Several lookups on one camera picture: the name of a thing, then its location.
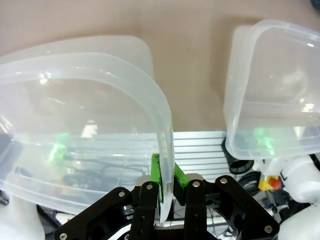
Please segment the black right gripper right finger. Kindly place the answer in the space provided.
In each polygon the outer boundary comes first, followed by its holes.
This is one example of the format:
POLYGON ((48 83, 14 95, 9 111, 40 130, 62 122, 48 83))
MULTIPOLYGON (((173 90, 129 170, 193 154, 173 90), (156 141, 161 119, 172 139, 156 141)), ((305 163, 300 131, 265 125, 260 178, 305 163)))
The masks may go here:
POLYGON ((215 182, 191 179, 174 167, 173 194, 185 207, 184 240, 218 240, 207 230, 207 210, 223 217, 236 240, 275 240, 278 222, 231 176, 215 182))

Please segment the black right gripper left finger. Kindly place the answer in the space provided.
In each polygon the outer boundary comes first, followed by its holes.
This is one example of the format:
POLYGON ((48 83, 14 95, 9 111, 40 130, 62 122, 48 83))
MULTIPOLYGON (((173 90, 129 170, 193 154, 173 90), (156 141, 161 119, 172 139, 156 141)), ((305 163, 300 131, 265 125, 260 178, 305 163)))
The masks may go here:
POLYGON ((54 240, 111 240, 130 226, 128 240, 151 240, 161 187, 160 155, 151 157, 148 181, 133 190, 117 187, 67 221, 54 240))

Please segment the large clear plastic bin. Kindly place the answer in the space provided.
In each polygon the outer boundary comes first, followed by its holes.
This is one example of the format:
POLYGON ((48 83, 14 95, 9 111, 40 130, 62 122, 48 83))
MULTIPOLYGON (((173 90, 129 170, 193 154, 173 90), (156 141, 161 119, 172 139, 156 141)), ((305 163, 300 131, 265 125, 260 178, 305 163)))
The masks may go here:
POLYGON ((160 156, 167 218, 174 146, 149 47, 129 35, 46 43, 0 57, 0 190, 78 214, 132 190, 160 156))

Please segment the aluminium table edge profile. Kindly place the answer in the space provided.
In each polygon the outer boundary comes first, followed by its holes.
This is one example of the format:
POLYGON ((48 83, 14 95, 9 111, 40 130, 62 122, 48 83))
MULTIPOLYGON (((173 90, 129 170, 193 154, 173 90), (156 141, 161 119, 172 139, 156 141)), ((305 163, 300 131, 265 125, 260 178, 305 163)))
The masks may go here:
POLYGON ((174 157, 185 173, 223 175, 229 173, 221 144, 224 130, 173 133, 174 157))

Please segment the black mesh cylinder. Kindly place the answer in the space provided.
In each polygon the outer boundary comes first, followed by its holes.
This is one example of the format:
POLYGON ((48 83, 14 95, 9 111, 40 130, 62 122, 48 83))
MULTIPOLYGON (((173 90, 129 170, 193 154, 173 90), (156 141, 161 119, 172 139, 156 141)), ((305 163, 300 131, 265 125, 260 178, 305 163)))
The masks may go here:
POLYGON ((254 165, 253 160, 227 160, 229 172, 234 175, 241 175, 248 172, 254 165))

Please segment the red emergency stop button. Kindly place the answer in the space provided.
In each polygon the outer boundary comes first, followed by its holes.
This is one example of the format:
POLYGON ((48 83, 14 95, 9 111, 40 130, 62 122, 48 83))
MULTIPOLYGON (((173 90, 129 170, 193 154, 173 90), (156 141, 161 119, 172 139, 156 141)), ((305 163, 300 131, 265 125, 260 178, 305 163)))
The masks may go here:
POLYGON ((282 181, 278 175, 261 175, 258 183, 261 191, 279 190, 282 188, 282 181))

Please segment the small clear plastic container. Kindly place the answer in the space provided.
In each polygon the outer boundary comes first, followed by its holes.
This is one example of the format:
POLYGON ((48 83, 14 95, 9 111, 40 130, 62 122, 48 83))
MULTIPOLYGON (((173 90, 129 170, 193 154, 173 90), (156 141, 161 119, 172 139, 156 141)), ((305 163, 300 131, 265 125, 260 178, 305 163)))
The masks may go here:
POLYGON ((320 32, 271 19, 238 26, 223 115, 236 159, 320 153, 320 32))

